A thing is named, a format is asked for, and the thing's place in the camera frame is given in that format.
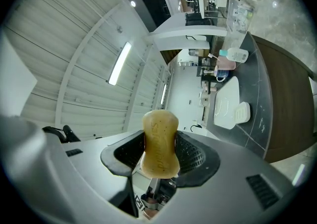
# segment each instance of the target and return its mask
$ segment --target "black vent grille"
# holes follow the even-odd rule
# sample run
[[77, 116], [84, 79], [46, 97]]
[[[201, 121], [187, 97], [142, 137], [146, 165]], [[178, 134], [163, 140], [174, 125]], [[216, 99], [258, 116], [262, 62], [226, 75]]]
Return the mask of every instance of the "black vent grille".
[[264, 209], [278, 201], [276, 193], [259, 174], [249, 176], [246, 180]]
[[81, 154], [83, 151], [81, 151], [80, 149], [76, 148], [76, 149], [73, 149], [73, 150], [69, 150], [69, 151], [66, 151], [66, 154], [68, 157], [71, 157], [71, 156], [74, 156], [74, 155], [78, 155], [78, 154]]
[[196, 146], [176, 135], [175, 153], [179, 160], [179, 175], [185, 174], [201, 166], [205, 161], [205, 154]]
[[135, 137], [114, 151], [114, 156], [132, 170], [144, 152], [144, 134]]

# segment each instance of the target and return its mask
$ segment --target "pink container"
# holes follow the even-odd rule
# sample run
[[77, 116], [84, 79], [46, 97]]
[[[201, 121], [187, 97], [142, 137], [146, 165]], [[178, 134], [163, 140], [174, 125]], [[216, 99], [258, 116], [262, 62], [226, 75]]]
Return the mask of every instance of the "pink container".
[[230, 61], [225, 56], [219, 56], [217, 59], [218, 70], [234, 70], [236, 68], [236, 62]]

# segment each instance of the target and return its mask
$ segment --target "white soap dish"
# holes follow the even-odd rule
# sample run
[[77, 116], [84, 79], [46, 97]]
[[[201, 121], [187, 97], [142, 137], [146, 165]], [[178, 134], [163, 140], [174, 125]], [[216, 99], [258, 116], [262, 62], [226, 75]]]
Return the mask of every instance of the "white soap dish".
[[236, 124], [245, 123], [250, 120], [250, 104], [242, 102], [234, 110], [234, 121]]

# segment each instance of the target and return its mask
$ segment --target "yellow soap bar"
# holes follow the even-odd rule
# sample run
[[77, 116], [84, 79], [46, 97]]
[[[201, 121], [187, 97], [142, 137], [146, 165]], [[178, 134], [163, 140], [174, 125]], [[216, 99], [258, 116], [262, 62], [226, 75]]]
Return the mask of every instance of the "yellow soap bar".
[[169, 179], [179, 172], [175, 154], [178, 119], [166, 110], [148, 112], [143, 117], [145, 151], [141, 170], [150, 178]]

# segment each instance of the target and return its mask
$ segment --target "kitchen counter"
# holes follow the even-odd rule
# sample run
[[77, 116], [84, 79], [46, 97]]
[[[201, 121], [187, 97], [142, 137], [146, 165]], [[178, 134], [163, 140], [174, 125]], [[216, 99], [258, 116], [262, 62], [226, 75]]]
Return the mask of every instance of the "kitchen counter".
[[230, 77], [238, 78], [240, 102], [250, 104], [251, 118], [231, 130], [214, 125], [214, 94], [210, 98], [207, 130], [220, 140], [250, 149], [268, 162], [288, 158], [311, 146], [312, 72], [287, 51], [250, 33], [240, 48], [249, 52], [249, 58], [238, 63]]

